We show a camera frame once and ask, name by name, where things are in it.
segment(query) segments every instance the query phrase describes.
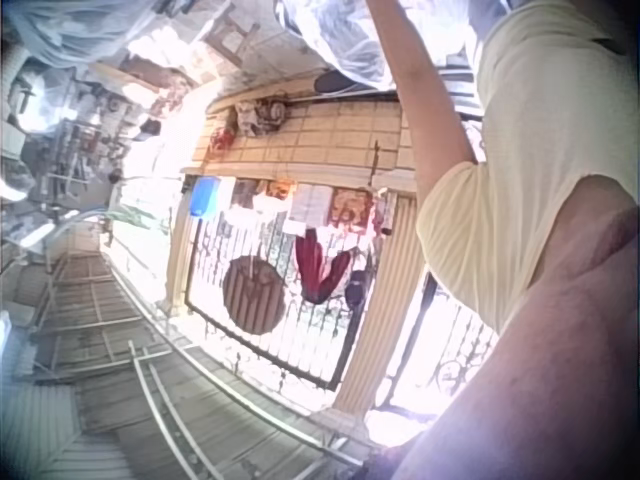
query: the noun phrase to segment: metal railing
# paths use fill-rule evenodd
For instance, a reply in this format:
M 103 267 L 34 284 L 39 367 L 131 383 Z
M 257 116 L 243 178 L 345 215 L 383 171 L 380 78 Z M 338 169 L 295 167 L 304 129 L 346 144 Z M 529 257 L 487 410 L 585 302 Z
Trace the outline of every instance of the metal railing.
M 439 345 L 424 335 L 423 329 L 429 321 L 442 324 L 445 340 Z M 395 372 L 387 375 L 390 381 L 387 394 L 376 408 L 423 422 L 435 420 L 438 413 L 416 411 L 407 400 L 433 395 L 434 389 L 440 397 L 453 398 L 480 369 L 497 339 L 478 315 L 458 303 L 427 275 L 416 321 Z M 425 361 L 424 352 L 434 349 L 439 352 L 436 361 Z M 399 393 L 401 383 L 411 386 Z
M 285 215 L 278 215 L 257 235 L 249 229 L 231 225 L 224 214 L 210 221 L 201 220 L 189 265 L 185 303 L 229 342 L 248 348 L 282 372 L 335 391 L 342 380 L 366 303 L 351 310 L 343 293 L 344 287 L 351 271 L 364 268 L 368 259 L 359 255 L 351 261 L 327 301 L 320 305 L 308 302 L 302 296 L 296 266 L 296 236 L 283 231 L 284 222 Z M 358 244 L 359 240 L 354 234 L 325 238 L 322 242 L 324 266 L 327 267 L 337 253 L 350 248 L 354 242 Z M 223 280 L 230 262 L 242 255 L 255 255 L 256 245 L 260 245 L 257 250 L 261 252 L 261 258 L 275 268 L 285 284 L 282 320 L 272 332 L 264 335 L 251 335 L 236 326 L 223 301 Z

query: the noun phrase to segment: red cloth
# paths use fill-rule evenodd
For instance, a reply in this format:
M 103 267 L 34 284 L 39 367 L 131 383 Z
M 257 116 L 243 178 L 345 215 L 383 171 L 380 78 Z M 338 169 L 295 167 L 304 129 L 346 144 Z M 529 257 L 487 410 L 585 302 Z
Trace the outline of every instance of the red cloth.
M 351 252 L 340 252 L 331 260 L 331 268 L 326 278 L 322 278 L 324 255 L 318 243 L 316 230 L 309 228 L 305 236 L 296 237 L 296 261 L 302 283 L 302 298 L 315 305 L 327 301 L 340 283 L 349 266 Z

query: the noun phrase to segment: person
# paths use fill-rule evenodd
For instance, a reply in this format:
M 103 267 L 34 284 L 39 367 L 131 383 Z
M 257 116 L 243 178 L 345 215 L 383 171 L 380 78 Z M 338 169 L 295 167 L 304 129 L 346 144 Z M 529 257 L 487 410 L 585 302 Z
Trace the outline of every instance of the person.
M 427 266 L 500 339 L 394 473 L 355 478 L 615 478 L 638 448 L 637 78 L 572 2 L 519 1 L 487 24 L 474 1 L 486 163 L 398 0 L 367 3 L 409 123 Z

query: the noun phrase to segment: pillar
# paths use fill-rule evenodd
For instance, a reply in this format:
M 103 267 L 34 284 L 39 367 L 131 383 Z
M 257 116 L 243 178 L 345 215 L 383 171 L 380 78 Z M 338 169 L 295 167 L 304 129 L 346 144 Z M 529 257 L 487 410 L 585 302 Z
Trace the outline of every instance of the pillar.
M 334 410 L 354 419 L 363 419 L 373 406 L 422 278 L 425 262 L 416 217 L 415 198 L 400 197 L 360 337 L 333 405 Z

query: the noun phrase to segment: column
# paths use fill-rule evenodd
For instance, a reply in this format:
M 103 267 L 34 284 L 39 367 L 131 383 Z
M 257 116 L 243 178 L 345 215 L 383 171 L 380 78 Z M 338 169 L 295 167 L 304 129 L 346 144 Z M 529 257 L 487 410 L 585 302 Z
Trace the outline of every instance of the column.
M 373 405 L 422 278 L 424 258 L 416 216 L 415 198 L 400 197 L 360 337 L 333 404 L 334 410 L 355 419 L 363 419 Z
M 189 214 L 190 203 L 191 190 L 188 190 L 180 200 L 171 237 L 171 250 L 167 264 L 166 296 L 162 305 L 162 309 L 169 316 L 180 314 L 184 308 L 184 293 L 187 286 L 187 275 L 189 274 L 195 226 L 197 225 L 197 220 Z

